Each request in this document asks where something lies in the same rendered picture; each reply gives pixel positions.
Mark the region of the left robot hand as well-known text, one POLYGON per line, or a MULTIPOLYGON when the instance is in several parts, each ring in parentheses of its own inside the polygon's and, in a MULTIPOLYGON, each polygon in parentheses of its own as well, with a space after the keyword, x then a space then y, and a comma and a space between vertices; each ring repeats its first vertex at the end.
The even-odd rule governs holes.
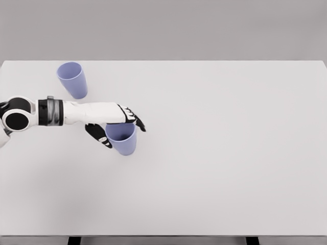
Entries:
POLYGON ((143 132, 146 131, 141 119, 128 107, 117 103, 85 103, 85 131, 96 141, 111 149, 112 144, 100 124, 133 123, 143 132))

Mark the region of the lavender plastic cup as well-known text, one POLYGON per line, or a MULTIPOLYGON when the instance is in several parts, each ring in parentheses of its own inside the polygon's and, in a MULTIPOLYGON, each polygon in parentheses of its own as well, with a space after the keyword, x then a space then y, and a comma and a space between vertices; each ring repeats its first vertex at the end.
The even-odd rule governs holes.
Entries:
POLYGON ((121 155, 128 156, 135 151, 137 133, 134 124, 107 124, 105 133, 109 142, 121 155))
POLYGON ((73 98, 82 99, 87 96, 87 82, 81 64, 77 62, 63 63, 58 67, 56 74, 73 98))

